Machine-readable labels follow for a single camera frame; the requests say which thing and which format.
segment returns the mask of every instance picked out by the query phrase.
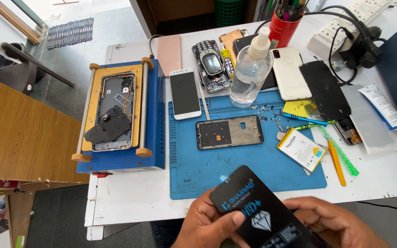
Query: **white spray nozzle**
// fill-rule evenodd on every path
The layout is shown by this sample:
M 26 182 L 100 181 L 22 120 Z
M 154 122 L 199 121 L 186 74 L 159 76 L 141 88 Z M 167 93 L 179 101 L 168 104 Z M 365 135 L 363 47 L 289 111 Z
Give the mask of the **white spray nozzle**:
M 269 40 L 269 28 L 262 27 L 258 36 L 252 39 L 251 46 L 249 47 L 248 53 L 255 59 L 264 59 L 269 52 L 270 40 Z

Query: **white phone back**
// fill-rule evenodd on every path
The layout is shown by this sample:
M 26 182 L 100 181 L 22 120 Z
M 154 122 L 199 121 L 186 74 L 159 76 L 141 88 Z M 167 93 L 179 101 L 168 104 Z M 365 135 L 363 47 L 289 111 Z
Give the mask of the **white phone back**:
M 277 79 L 281 98 L 285 101 L 307 99 L 312 97 L 309 87 L 300 71 L 300 54 L 295 47 L 284 47 L 278 50 L 280 58 L 273 59 L 273 72 Z

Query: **green basket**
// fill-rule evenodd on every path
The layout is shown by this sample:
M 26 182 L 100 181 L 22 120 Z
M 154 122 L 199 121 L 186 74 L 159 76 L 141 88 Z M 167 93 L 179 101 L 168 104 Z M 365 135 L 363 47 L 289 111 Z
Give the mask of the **green basket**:
M 242 23 L 245 0 L 214 0 L 215 24 L 217 27 Z

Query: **phone keypad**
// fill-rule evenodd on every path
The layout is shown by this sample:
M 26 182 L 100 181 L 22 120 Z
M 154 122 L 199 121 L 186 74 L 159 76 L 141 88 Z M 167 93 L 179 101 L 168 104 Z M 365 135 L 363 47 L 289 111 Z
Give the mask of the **phone keypad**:
M 205 51 L 207 49 L 212 49 L 213 47 L 209 41 L 203 41 L 203 42 L 197 43 L 196 48 L 198 50 L 198 53 L 201 53 L 202 51 Z

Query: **screen separator machine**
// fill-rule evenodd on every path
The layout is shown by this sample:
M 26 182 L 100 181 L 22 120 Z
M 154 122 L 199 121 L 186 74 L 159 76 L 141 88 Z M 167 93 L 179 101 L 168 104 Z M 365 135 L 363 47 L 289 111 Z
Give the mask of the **screen separator machine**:
M 77 173 L 164 169 L 165 77 L 157 59 L 90 64 Z

